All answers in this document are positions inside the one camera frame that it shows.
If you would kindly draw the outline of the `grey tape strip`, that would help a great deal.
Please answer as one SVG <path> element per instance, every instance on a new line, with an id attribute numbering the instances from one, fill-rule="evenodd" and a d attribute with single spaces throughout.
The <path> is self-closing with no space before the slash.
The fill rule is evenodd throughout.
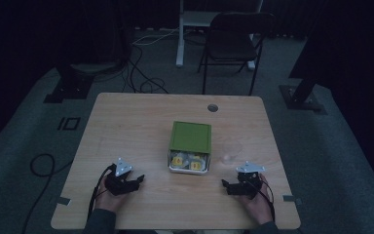
<path id="1" fill-rule="evenodd" d="M 294 195 L 284 194 L 282 195 L 284 202 L 293 202 L 296 206 L 302 205 L 302 200 L 300 198 L 296 198 Z"/>

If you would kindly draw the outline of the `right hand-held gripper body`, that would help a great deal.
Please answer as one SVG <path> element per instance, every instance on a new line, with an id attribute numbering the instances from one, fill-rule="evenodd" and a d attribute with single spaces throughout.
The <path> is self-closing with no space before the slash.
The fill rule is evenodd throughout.
<path id="1" fill-rule="evenodd" d="M 246 161 L 243 165 L 236 167 L 238 181 L 241 187 L 241 195 L 253 199 L 262 187 L 262 179 L 259 174 L 265 172 L 264 166 L 256 165 Z"/>

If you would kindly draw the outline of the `person's right hand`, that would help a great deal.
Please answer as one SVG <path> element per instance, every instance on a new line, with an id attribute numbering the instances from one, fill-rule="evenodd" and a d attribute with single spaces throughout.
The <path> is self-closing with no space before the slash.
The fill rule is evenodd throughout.
<path id="1" fill-rule="evenodd" d="M 273 212 L 270 205 L 270 196 L 268 194 L 267 179 L 259 175 L 262 180 L 262 186 L 253 199 L 246 196 L 239 196 L 237 200 L 243 205 L 249 216 L 259 225 L 273 221 Z"/>

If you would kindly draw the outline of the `tray of yellow items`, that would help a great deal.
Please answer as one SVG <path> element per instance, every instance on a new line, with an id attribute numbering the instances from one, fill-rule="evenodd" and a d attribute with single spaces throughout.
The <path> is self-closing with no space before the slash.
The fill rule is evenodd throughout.
<path id="1" fill-rule="evenodd" d="M 181 152 L 185 152 L 187 155 L 189 154 L 205 154 L 206 155 L 206 169 L 201 172 L 201 171 L 191 171 L 189 168 L 188 168 L 188 165 L 186 168 L 184 169 L 175 169 L 173 168 L 171 165 L 170 165 L 170 154 L 172 152 L 179 152 L 179 150 L 171 150 L 168 154 L 168 167 L 169 169 L 174 172 L 174 173 L 182 173 L 182 174 L 192 174 L 192 175 L 204 175 L 207 173 L 208 171 L 208 168 L 209 168 L 209 162 L 210 162 L 210 157 L 208 154 L 206 153 L 199 153 L 199 152 L 188 152 L 188 151 L 181 151 Z"/>

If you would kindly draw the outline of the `clear plastic cup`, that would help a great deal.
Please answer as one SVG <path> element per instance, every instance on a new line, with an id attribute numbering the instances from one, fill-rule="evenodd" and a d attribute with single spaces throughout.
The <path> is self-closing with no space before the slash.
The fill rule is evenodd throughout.
<path id="1" fill-rule="evenodd" d="M 233 164 L 242 153 L 243 146 L 237 140 L 225 140 L 222 144 L 221 162 L 223 164 Z"/>

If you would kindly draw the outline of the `white desk frame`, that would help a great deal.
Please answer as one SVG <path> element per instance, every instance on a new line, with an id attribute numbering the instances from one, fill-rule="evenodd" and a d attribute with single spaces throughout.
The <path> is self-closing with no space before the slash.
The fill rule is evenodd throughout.
<path id="1" fill-rule="evenodd" d="M 217 12 L 212 11 L 186 11 L 184 9 L 184 0 L 179 0 L 179 21 L 178 21 L 178 46 L 175 65 L 182 67 L 184 64 L 185 52 L 185 27 L 209 27 Z"/>

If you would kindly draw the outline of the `green box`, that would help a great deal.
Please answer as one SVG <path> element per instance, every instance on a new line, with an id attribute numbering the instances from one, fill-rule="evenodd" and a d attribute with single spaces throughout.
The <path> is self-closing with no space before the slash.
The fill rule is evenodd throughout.
<path id="1" fill-rule="evenodd" d="M 169 149 L 209 154 L 211 125 L 174 121 Z"/>

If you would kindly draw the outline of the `clear packet with yellow label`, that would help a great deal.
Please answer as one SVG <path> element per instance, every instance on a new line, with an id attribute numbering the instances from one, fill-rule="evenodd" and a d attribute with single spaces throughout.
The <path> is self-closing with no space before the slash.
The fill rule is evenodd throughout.
<path id="1" fill-rule="evenodd" d="M 206 155 L 205 154 L 189 154 L 188 168 L 191 171 L 201 171 L 206 169 Z"/>
<path id="2" fill-rule="evenodd" d="M 170 165 L 175 169 L 184 169 L 188 165 L 188 155 L 185 152 L 172 152 L 170 154 Z"/>

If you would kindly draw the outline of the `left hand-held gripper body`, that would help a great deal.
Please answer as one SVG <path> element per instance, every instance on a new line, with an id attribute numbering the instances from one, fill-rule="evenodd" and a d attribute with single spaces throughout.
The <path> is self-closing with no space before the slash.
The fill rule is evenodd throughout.
<path id="1" fill-rule="evenodd" d="M 112 172 L 107 175 L 105 187 L 115 196 L 131 193 L 131 186 L 139 183 L 128 180 L 131 171 L 132 165 L 119 158 L 117 163 L 113 164 Z"/>

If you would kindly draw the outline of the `black folding chair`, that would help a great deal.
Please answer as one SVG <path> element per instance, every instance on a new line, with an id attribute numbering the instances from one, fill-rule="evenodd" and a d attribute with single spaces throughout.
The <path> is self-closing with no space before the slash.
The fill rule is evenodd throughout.
<path id="1" fill-rule="evenodd" d="M 251 96 L 263 51 L 264 39 L 272 32 L 276 17 L 271 13 L 228 12 L 216 15 L 206 33 L 198 71 L 204 69 L 202 94 L 206 93 L 207 69 L 215 65 L 239 65 L 239 72 L 250 62 L 254 70 L 248 94 Z"/>

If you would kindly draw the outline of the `black stand base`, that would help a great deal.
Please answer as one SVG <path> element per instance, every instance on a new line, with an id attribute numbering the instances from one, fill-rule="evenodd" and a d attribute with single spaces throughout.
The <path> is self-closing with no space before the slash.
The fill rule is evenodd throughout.
<path id="1" fill-rule="evenodd" d="M 279 89 L 288 109 L 313 111 L 317 115 L 326 115 L 325 107 L 318 102 L 313 93 L 314 86 L 314 82 L 302 80 L 298 86 L 279 85 Z"/>
<path id="2" fill-rule="evenodd" d="M 45 103 L 62 103 L 65 99 L 86 99 L 94 77 L 81 74 L 70 64 L 56 66 L 60 78 L 51 94 L 47 94 Z"/>

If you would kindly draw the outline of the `person's left hand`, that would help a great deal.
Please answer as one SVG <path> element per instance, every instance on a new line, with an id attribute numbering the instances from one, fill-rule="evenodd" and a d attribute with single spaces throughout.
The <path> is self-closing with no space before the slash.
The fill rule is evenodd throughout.
<path id="1" fill-rule="evenodd" d="M 113 195 L 106 187 L 105 187 L 105 180 L 104 177 L 101 180 L 99 185 L 98 191 L 95 196 L 95 205 L 96 209 L 106 210 L 116 214 L 119 209 L 125 204 L 126 199 L 128 197 L 127 194 L 121 195 Z"/>

